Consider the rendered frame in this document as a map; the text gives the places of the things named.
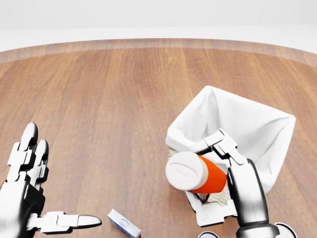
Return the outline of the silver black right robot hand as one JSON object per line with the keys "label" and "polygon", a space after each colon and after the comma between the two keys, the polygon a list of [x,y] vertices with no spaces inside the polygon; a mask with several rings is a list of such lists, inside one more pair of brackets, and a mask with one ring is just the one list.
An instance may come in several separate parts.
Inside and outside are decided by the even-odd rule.
{"label": "silver black right robot hand", "polygon": [[269,223],[265,193],[252,160],[242,155],[238,144],[220,128],[214,134],[196,142],[189,151],[198,155],[215,152],[228,160],[227,183],[233,199],[238,224],[241,227]]}

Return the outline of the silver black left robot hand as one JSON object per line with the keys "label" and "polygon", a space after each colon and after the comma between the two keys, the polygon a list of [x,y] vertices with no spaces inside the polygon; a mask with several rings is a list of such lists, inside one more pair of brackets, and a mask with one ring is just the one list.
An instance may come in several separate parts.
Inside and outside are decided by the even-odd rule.
{"label": "silver black left robot hand", "polygon": [[0,238],[33,238],[36,232],[47,235],[69,234],[74,229],[100,226],[92,215],[69,215],[50,211],[42,215],[45,196],[42,184],[47,180],[49,145],[38,140],[34,122],[27,124],[19,142],[15,142],[7,164],[10,166],[0,186]]}

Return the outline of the red ketchup bottle white cap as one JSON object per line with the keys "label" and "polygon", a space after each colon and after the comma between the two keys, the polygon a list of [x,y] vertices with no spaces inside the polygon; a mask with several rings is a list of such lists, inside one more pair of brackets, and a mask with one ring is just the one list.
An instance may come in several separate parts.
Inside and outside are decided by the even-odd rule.
{"label": "red ketchup bottle white cap", "polygon": [[174,188],[193,193],[221,192],[227,180],[226,174],[216,164],[193,152],[171,156],[165,174]]}

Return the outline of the wicker basket white cloth liner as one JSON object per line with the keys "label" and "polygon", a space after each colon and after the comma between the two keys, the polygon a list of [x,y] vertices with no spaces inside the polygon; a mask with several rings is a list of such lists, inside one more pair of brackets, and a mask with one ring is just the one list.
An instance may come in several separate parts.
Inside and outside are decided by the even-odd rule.
{"label": "wicker basket white cloth liner", "polygon": [[293,115],[205,86],[169,126],[165,141],[171,157],[224,129],[238,152],[253,160],[268,193],[284,163],[295,122]]}

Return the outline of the small white blue box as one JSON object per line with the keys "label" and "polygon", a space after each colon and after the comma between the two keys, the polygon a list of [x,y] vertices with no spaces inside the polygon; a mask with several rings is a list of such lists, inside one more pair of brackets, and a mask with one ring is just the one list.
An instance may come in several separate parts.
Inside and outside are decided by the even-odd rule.
{"label": "small white blue box", "polygon": [[116,210],[112,209],[108,213],[110,222],[126,234],[129,238],[143,238],[143,232],[140,228],[130,222],[127,218],[122,216]]}

